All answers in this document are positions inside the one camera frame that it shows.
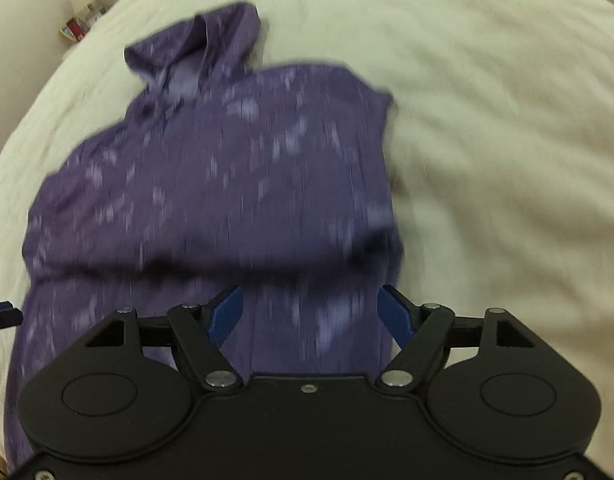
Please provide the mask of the purple patterned hooded garment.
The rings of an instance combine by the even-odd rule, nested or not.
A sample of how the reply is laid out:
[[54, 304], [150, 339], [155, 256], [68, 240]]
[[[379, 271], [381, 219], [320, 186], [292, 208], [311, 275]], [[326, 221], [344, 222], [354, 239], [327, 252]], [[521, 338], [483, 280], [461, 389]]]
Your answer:
[[344, 66], [250, 70], [259, 30], [237, 2], [127, 47], [144, 90], [40, 185], [4, 401], [11, 467], [32, 452], [24, 385], [117, 309], [158, 316], [236, 284], [223, 353], [240, 374], [387, 363], [377, 293], [403, 254], [383, 157], [392, 96]]

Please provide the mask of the cream embroidered bedspread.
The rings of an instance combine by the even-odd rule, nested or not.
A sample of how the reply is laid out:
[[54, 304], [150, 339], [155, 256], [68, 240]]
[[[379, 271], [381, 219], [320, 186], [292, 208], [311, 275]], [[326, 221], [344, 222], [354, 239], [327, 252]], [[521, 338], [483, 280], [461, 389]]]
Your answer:
[[[56, 70], [0, 154], [0, 300], [28, 289], [40, 187], [141, 84], [124, 47], [234, 0], [121, 0]], [[400, 288], [513, 312], [598, 388], [589, 452], [614, 476], [614, 5], [606, 0], [247, 0], [263, 64], [349, 66], [392, 92], [386, 155]]]

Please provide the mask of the red item on nightstand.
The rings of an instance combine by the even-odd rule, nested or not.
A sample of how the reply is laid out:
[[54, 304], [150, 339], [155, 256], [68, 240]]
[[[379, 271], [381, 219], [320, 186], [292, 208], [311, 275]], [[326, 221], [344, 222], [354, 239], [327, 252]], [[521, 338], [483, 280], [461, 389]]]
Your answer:
[[63, 28], [63, 35], [74, 42], [80, 42], [89, 30], [88, 25], [79, 18], [71, 18]]

